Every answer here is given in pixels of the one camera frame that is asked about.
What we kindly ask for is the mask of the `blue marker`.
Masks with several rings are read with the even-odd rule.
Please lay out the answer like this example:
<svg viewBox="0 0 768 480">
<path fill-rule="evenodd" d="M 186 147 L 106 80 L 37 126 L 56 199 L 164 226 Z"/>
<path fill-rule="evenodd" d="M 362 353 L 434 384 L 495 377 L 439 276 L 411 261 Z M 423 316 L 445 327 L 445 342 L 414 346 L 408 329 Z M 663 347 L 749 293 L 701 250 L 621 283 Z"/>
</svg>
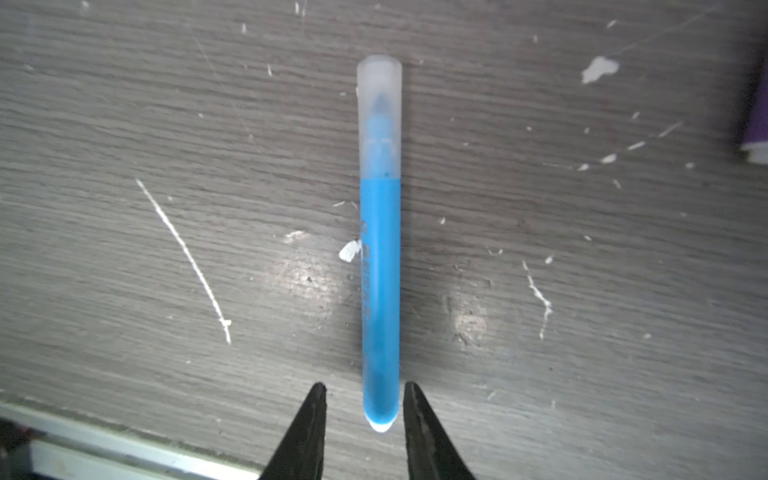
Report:
<svg viewBox="0 0 768 480">
<path fill-rule="evenodd" d="M 363 411 L 388 431 L 399 413 L 402 76 L 399 60 L 357 67 Z"/>
</svg>

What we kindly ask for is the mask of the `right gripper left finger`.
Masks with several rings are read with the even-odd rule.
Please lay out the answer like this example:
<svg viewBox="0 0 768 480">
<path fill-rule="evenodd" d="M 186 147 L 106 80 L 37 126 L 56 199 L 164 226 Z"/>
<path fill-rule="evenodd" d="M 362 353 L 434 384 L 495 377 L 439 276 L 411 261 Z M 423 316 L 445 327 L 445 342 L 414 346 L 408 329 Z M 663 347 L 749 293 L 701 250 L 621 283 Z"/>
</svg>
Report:
<svg viewBox="0 0 768 480">
<path fill-rule="evenodd" d="M 279 446 L 259 476 L 260 480 L 320 480 L 324 468 L 326 386 L 315 383 Z"/>
</svg>

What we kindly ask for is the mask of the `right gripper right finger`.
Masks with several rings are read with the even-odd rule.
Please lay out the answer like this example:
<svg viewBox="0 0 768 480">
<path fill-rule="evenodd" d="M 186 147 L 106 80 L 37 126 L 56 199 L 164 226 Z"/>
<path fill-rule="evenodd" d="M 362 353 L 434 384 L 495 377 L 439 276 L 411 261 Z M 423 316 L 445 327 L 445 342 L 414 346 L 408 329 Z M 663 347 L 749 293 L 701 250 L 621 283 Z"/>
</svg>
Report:
<svg viewBox="0 0 768 480">
<path fill-rule="evenodd" d="M 403 413 L 411 480 L 475 480 L 416 382 L 405 385 Z"/>
</svg>

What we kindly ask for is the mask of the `purple marker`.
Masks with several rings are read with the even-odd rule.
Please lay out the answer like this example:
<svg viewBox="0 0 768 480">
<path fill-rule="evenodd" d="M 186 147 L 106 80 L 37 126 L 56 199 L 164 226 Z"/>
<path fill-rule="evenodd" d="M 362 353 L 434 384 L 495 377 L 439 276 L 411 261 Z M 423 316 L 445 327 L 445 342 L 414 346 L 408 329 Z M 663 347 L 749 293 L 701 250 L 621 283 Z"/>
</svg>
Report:
<svg viewBox="0 0 768 480">
<path fill-rule="evenodd" d="M 747 162 L 767 165 L 767 63 L 751 97 L 748 117 L 740 143 Z"/>
</svg>

